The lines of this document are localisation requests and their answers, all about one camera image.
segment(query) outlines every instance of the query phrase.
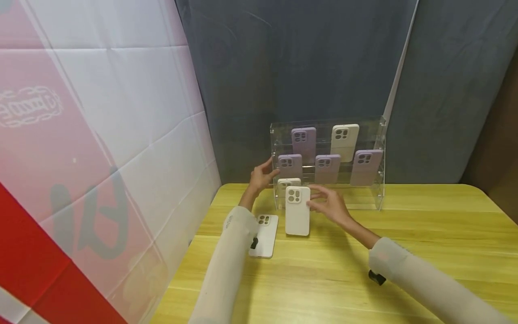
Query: standing phone case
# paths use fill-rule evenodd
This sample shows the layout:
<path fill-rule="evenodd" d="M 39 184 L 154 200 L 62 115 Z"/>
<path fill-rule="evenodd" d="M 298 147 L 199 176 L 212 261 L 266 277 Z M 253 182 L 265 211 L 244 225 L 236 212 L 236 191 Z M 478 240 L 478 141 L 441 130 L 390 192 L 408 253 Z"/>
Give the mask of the standing phone case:
<path fill-rule="evenodd" d="M 316 152 L 316 128 L 292 129 L 293 153 L 302 155 L 302 163 L 313 164 Z"/>
<path fill-rule="evenodd" d="M 286 234 L 309 235 L 309 207 L 311 199 L 308 187 L 289 186 L 286 188 Z"/>
<path fill-rule="evenodd" d="M 255 258 L 270 259 L 274 255 L 275 236 L 277 235 L 277 215 L 259 215 L 257 217 L 259 230 L 248 255 Z"/>
<path fill-rule="evenodd" d="M 300 186 L 300 178 L 282 178 L 277 180 L 277 196 L 286 196 L 288 186 Z"/>
<path fill-rule="evenodd" d="M 383 150 L 358 150 L 354 155 L 351 185 L 371 186 L 378 175 Z"/>
<path fill-rule="evenodd" d="M 351 162 L 358 140 L 359 125 L 335 125 L 331 133 L 331 154 L 339 154 L 342 162 Z"/>
<path fill-rule="evenodd" d="M 318 155 L 315 158 L 315 183 L 335 184 L 340 170 L 340 155 Z"/>
<path fill-rule="evenodd" d="M 278 167 L 281 178 L 302 179 L 302 155 L 283 154 L 278 157 Z"/>

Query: acrylic display stand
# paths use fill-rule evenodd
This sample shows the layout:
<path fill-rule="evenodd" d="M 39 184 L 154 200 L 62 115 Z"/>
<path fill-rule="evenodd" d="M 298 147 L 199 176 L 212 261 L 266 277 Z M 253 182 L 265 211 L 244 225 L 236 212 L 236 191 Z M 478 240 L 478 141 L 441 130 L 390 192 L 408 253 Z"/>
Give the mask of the acrylic display stand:
<path fill-rule="evenodd" d="M 367 149 L 383 150 L 383 158 L 378 168 L 378 174 L 370 186 L 358 187 L 350 185 L 353 161 L 342 162 L 336 184 L 325 185 L 343 194 L 344 201 L 349 209 L 381 209 L 385 194 L 385 127 L 386 122 L 382 116 L 344 118 L 321 121 L 298 121 L 286 123 L 273 123 L 270 126 L 271 153 L 274 158 L 274 167 L 278 167 L 278 156 L 293 154 L 291 131 L 294 128 L 316 128 L 316 155 L 330 154 L 331 136 L 333 126 L 341 124 L 358 124 L 359 134 L 355 151 Z M 315 165 L 303 164 L 302 185 L 314 183 Z M 284 208 L 284 197 L 278 194 L 277 181 L 274 179 L 274 198 L 277 209 Z"/>

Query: white sleeve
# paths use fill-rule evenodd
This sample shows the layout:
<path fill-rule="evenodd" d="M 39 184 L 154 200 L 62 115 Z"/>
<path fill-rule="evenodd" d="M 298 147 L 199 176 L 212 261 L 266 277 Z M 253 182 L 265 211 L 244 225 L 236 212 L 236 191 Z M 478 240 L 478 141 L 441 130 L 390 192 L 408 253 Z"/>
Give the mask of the white sleeve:
<path fill-rule="evenodd" d="M 387 237 L 370 251 L 369 266 L 446 324 L 511 324 L 464 286 Z"/>
<path fill-rule="evenodd" d="M 225 221 L 189 324 L 228 324 L 239 289 L 244 258 L 257 235 L 257 220 L 248 209 L 234 207 Z"/>

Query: gray backdrop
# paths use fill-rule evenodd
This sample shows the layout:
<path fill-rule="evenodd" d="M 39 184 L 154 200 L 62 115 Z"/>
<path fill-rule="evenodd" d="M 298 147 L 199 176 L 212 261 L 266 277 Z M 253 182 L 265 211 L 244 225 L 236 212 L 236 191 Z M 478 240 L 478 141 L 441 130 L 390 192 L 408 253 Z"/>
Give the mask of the gray backdrop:
<path fill-rule="evenodd" d="M 223 183 L 269 125 L 383 114 L 415 0 L 177 0 Z M 517 43 L 518 2 L 421 0 L 387 134 L 388 182 L 457 182 Z"/>

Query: white phone case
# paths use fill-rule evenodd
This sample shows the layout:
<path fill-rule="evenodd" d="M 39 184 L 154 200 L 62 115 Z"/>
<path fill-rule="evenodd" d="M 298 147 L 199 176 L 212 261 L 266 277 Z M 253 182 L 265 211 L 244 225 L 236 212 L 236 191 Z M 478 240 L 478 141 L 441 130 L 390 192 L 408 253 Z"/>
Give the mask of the white phone case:
<path fill-rule="evenodd" d="M 277 180 L 277 196 L 285 197 L 288 186 L 300 186 L 299 178 L 282 178 Z"/>
<path fill-rule="evenodd" d="M 286 188 L 286 234 L 309 235 L 309 207 L 311 199 L 308 187 L 289 186 Z"/>
<path fill-rule="evenodd" d="M 358 140 L 359 125 L 335 125 L 331 133 L 331 154 L 339 154 L 342 162 L 351 162 Z"/>
<path fill-rule="evenodd" d="M 248 251 L 248 255 L 254 258 L 270 259 L 274 255 L 275 236 L 277 235 L 277 215 L 259 215 L 257 217 L 259 230 L 257 242 L 254 242 Z"/>

